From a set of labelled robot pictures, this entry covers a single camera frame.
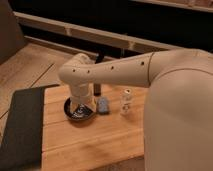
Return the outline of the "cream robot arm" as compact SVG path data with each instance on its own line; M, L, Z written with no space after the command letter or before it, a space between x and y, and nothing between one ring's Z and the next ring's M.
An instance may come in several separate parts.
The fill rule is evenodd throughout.
M146 87L145 171L213 171L213 54L176 49L93 64L77 54L59 70L75 103L88 85Z

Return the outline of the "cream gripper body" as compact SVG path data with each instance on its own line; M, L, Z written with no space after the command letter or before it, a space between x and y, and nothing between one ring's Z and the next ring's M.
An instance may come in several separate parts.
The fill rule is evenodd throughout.
M80 104L84 104L91 109L94 108L94 100L88 84L70 86L70 100L72 109L76 109Z

